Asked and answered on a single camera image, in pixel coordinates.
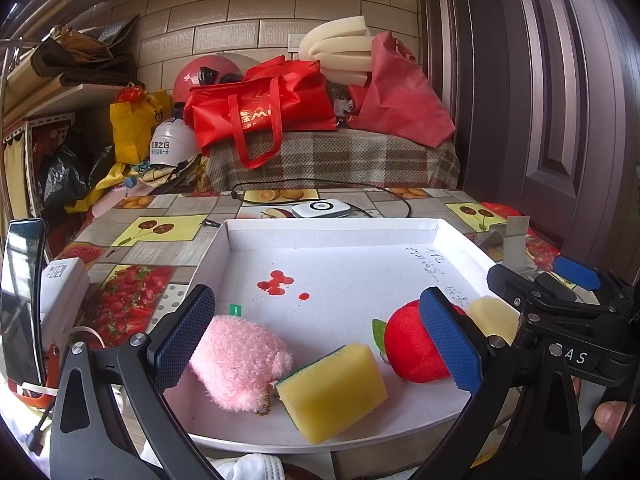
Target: white device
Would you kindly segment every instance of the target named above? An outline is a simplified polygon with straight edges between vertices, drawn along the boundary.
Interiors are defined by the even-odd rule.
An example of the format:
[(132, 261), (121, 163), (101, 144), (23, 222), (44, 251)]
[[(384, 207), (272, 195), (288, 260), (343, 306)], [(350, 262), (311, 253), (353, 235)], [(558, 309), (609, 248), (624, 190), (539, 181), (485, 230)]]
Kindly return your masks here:
[(315, 202), (305, 202), (293, 206), (292, 212), (298, 218), (330, 218), (336, 216), (347, 216), (351, 211), (351, 206), (342, 200), (327, 198), (326, 200), (316, 200)]
[(53, 260), (40, 280), (40, 338), (45, 352), (55, 344), (62, 351), (89, 288), (89, 275), (80, 258)]

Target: yellow sponge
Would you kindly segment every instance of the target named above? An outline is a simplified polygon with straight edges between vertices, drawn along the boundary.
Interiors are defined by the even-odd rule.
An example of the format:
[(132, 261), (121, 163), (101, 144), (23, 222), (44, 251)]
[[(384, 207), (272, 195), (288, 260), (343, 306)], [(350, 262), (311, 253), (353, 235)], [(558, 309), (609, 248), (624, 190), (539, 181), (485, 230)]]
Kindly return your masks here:
[(346, 430), (386, 399), (368, 345), (351, 343), (277, 385), (293, 423), (312, 444)]
[(472, 301), (466, 314), (485, 336), (499, 335), (511, 344), (518, 331), (518, 312), (505, 301), (484, 296)]

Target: yellow bag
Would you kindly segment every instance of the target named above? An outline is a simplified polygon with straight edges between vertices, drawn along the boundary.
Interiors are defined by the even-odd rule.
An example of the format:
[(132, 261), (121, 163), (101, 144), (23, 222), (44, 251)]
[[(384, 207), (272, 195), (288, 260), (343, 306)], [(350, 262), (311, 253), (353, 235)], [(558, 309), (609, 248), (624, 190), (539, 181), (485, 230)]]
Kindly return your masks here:
[(149, 156), (153, 130), (171, 116), (166, 90), (147, 95), (138, 103), (113, 103), (109, 119), (113, 125), (116, 162), (138, 164)]

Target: blue gripper pad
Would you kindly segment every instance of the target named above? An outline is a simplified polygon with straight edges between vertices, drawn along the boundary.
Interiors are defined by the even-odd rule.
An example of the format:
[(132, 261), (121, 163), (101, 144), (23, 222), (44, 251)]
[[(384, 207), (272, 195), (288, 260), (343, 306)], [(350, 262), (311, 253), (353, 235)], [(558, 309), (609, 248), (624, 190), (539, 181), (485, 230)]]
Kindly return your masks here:
[(600, 279), (595, 270), (564, 256), (558, 256), (554, 260), (554, 272), (566, 280), (580, 285), (584, 290), (598, 290), (600, 288)]
[(458, 326), (459, 316), (436, 287), (422, 292), (418, 303), (420, 320), (436, 345), (456, 385), (475, 395), (482, 382), (482, 362), (478, 352)]
[(184, 298), (178, 310), (166, 314), (151, 333), (156, 334), (165, 319), (169, 325), (167, 335), (154, 352), (155, 383), (160, 392), (178, 384), (193, 351), (200, 342), (216, 311), (213, 291), (205, 285), (197, 285)]

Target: metal rod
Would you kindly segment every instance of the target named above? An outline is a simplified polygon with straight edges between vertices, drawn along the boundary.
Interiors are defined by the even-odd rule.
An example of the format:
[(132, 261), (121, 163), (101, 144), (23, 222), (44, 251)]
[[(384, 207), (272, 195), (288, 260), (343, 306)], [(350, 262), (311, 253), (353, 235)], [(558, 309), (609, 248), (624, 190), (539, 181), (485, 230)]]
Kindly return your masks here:
[(35, 40), (24, 40), (23, 38), (16, 38), (15, 40), (0, 40), (0, 48), (11, 47), (11, 46), (21, 46), (24, 48), (35, 48), (41, 42)]
[(6, 216), (7, 222), (14, 219), (14, 212), (11, 208), (11, 197), (9, 197), (9, 187), (6, 183), (6, 168), (4, 167), (4, 98), (6, 96), (6, 80), (9, 77), (9, 64), (14, 57), (16, 46), (7, 46), (4, 53), (4, 63), (2, 73), (0, 73), (0, 191), (2, 192), (2, 212)]

